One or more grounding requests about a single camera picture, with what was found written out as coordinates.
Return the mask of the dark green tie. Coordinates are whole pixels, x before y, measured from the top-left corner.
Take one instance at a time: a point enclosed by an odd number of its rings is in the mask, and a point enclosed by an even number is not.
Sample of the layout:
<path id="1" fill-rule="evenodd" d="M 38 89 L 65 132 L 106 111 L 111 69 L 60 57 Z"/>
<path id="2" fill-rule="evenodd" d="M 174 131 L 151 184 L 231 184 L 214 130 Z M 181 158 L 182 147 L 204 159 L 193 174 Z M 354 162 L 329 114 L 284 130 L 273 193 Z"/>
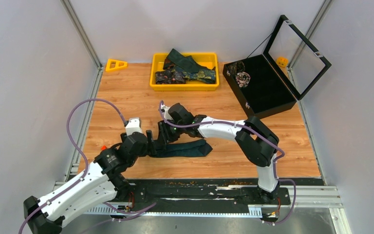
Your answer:
<path id="1" fill-rule="evenodd" d="M 176 66 L 189 73 L 197 73 L 201 70 L 215 71 L 216 69 L 216 67 L 209 69 L 205 66 L 201 66 L 192 56 L 183 56 L 177 50 L 172 49 L 165 58 L 163 69 L 168 70 L 170 68 L 175 68 Z"/>
<path id="2" fill-rule="evenodd" d="M 206 140 L 200 139 L 186 143 L 161 144 L 153 143 L 148 156 L 153 158 L 170 157 L 205 157 L 213 148 Z"/>

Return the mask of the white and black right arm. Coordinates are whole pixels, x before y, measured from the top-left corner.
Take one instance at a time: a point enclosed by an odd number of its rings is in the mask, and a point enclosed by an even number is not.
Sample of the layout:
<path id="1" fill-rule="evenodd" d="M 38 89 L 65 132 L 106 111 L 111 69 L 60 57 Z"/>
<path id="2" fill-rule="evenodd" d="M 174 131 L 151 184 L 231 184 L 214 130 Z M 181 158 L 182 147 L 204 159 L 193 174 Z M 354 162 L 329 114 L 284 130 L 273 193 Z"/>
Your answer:
<path id="1" fill-rule="evenodd" d="M 194 116 L 180 103 L 168 107 L 163 101 L 159 102 L 158 111 L 171 133 L 236 142 L 246 158 L 256 165 L 260 200 L 269 204 L 277 199 L 280 183 L 276 162 L 277 154 L 283 151 L 278 147 L 279 138 L 258 117 L 233 121 Z"/>

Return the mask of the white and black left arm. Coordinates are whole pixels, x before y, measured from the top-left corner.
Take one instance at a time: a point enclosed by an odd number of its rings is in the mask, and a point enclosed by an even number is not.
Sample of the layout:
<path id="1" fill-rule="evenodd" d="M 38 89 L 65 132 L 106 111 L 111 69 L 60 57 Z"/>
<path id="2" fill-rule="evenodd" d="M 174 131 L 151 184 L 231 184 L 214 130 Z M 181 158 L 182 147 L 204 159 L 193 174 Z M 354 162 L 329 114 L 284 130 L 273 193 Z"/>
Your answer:
<path id="1" fill-rule="evenodd" d="M 25 221 L 34 234 L 59 234 L 73 219 L 90 208 L 113 199 L 125 201 L 130 184 L 122 173 L 148 152 L 148 138 L 140 132 L 103 148 L 88 167 L 53 192 L 23 203 Z"/>

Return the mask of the dark patterned tie in bin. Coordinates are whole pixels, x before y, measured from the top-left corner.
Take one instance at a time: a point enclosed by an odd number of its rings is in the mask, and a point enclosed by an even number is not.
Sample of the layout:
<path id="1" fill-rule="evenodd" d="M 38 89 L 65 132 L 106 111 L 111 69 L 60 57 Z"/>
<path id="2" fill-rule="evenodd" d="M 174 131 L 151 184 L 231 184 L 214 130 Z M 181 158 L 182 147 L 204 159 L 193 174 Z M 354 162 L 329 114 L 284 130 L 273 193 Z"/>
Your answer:
<path id="1" fill-rule="evenodd" d="M 158 71 L 155 73 L 156 84 L 185 84 L 183 74 L 178 71 Z"/>

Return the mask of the blue floral tie in bin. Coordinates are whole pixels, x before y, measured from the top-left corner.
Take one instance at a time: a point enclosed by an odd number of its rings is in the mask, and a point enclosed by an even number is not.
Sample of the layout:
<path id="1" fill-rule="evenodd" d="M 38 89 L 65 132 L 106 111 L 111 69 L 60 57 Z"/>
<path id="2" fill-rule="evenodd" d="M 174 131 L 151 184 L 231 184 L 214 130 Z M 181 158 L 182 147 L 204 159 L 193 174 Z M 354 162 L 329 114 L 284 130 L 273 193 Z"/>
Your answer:
<path id="1" fill-rule="evenodd" d="M 185 81 L 200 81 L 205 84 L 215 84 L 216 83 L 216 71 L 213 69 L 199 69 L 198 72 L 187 72 L 186 70 L 175 67 L 171 71 L 178 71 L 183 74 Z"/>

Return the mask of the dark green tie in bin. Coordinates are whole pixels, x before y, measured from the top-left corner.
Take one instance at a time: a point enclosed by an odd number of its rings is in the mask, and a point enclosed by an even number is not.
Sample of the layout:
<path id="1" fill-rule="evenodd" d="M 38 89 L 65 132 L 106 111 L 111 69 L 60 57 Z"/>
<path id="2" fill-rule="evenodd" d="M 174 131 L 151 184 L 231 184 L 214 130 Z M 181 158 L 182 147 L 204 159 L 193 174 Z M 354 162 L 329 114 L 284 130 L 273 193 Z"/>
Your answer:
<path id="1" fill-rule="evenodd" d="M 175 68 L 176 66 L 189 73 L 197 73 L 201 70 L 215 71 L 216 69 L 216 67 L 209 69 L 205 66 L 201 66 L 192 56 L 183 56 L 177 50 L 172 49 L 165 58 L 163 69 L 168 70 L 170 68 Z"/>

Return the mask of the yellow plastic bin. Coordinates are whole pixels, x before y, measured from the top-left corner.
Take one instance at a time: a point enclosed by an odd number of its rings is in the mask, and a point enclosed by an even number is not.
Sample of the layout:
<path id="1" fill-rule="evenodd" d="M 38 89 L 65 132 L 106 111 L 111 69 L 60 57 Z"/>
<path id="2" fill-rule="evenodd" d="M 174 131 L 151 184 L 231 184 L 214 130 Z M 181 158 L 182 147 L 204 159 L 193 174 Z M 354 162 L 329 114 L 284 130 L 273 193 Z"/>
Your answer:
<path id="1" fill-rule="evenodd" d="M 213 52 L 181 54 L 192 68 L 184 69 L 169 53 L 152 57 L 149 85 L 155 91 L 215 91 L 220 85 L 217 55 Z"/>

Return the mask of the yellow triangle toy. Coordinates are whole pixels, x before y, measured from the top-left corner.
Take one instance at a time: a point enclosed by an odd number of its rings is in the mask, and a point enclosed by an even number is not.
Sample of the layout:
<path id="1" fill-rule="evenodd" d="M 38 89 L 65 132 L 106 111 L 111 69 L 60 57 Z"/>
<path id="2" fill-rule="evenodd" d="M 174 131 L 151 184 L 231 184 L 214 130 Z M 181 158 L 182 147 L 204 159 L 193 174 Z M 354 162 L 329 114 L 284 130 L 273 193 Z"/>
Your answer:
<path id="1" fill-rule="evenodd" d="M 128 67 L 128 63 L 126 61 L 109 58 L 105 66 L 105 71 L 115 72 L 115 71 L 126 69 L 127 67 Z"/>

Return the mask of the rolled floral tie in box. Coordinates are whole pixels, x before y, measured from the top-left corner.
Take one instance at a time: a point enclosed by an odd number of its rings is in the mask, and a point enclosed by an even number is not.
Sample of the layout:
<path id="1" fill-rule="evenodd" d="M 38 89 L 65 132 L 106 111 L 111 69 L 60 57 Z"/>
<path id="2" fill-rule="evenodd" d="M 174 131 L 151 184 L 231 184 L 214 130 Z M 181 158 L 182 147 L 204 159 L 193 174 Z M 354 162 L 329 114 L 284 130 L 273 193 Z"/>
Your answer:
<path id="1" fill-rule="evenodd" d="M 239 72 L 236 74 L 235 80 L 240 88 L 245 88 L 249 85 L 251 76 L 247 72 Z"/>

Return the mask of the rolled dark tie in box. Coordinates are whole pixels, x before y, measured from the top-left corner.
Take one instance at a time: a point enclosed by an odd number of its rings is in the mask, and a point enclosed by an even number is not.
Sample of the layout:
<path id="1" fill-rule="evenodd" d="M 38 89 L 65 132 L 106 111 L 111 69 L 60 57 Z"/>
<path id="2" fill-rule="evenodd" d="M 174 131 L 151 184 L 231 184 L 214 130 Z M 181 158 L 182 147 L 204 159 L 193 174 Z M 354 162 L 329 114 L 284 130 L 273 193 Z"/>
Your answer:
<path id="1" fill-rule="evenodd" d="M 231 78 L 236 79 L 238 77 L 238 74 L 245 71 L 245 65 L 244 63 L 240 61 L 233 62 L 227 66 L 227 75 L 229 75 Z"/>

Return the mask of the yellow round toy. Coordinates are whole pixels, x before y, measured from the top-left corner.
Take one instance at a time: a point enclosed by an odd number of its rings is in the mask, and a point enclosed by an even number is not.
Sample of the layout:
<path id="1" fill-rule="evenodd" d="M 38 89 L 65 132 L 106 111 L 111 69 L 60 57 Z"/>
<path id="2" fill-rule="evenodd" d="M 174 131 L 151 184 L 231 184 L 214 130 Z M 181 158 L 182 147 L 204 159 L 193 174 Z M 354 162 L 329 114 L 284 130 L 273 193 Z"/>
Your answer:
<path id="1" fill-rule="evenodd" d="M 285 57 L 278 57 L 276 59 L 276 64 L 279 66 L 279 67 L 286 67 L 289 63 L 289 60 Z"/>

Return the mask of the black gift box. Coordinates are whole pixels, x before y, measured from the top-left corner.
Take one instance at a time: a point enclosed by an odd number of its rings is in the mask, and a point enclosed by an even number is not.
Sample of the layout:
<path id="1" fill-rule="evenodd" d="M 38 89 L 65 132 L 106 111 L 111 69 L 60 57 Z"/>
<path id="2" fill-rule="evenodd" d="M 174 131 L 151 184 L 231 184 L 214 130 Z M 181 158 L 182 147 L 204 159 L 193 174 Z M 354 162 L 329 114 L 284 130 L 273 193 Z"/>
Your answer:
<path id="1" fill-rule="evenodd" d="M 251 76 L 247 87 L 240 88 L 227 75 L 233 62 L 223 67 L 223 76 L 248 117 L 265 118 L 292 109 L 332 66 L 286 15 L 279 16 L 263 44 L 261 54 L 241 59 Z M 287 58 L 288 65 L 279 67 L 278 57 Z"/>

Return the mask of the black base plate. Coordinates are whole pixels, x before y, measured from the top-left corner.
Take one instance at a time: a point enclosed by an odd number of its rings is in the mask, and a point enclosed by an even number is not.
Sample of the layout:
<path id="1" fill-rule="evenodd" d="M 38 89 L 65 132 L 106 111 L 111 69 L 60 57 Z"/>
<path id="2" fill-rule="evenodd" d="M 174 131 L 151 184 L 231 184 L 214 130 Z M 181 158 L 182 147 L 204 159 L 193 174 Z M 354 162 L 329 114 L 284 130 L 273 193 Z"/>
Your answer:
<path id="1" fill-rule="evenodd" d="M 130 179 L 126 195 L 110 204 L 133 206 L 135 211 L 151 204 L 149 212 L 165 214 L 245 214 L 250 205 L 278 208 L 291 204 L 288 189 L 268 195 L 256 178 Z"/>

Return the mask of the aluminium rail frame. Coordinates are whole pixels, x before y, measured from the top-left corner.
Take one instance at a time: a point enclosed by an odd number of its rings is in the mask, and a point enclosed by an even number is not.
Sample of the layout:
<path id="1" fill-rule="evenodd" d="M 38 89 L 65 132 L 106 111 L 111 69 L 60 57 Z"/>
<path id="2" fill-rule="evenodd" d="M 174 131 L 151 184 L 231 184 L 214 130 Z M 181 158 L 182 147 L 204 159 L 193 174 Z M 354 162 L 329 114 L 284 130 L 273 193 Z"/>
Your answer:
<path id="1" fill-rule="evenodd" d="M 351 233 L 337 188 L 321 179 L 282 178 L 272 195 L 257 183 L 255 178 L 130 179 L 127 189 L 117 189 L 109 181 L 90 179 L 64 193 L 72 184 L 68 181 L 39 204 L 55 233 L 83 214 L 253 218 L 275 226 L 300 209 L 326 209 L 336 233 Z"/>

